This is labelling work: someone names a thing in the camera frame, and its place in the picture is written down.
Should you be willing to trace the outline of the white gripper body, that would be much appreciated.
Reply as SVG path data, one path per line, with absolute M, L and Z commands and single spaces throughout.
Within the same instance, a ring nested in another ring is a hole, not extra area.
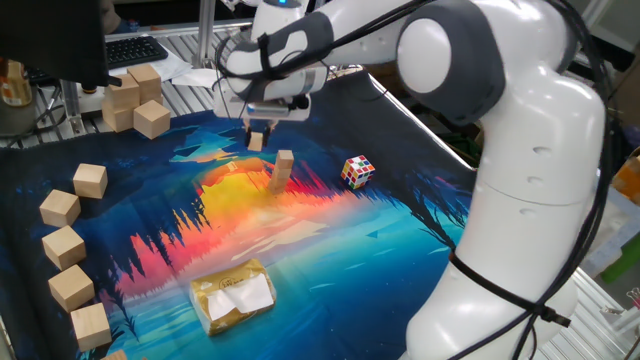
M 239 98 L 227 82 L 213 86 L 213 111 L 216 116 L 229 119 L 304 121 L 310 115 L 309 94 L 267 102 L 246 102 Z

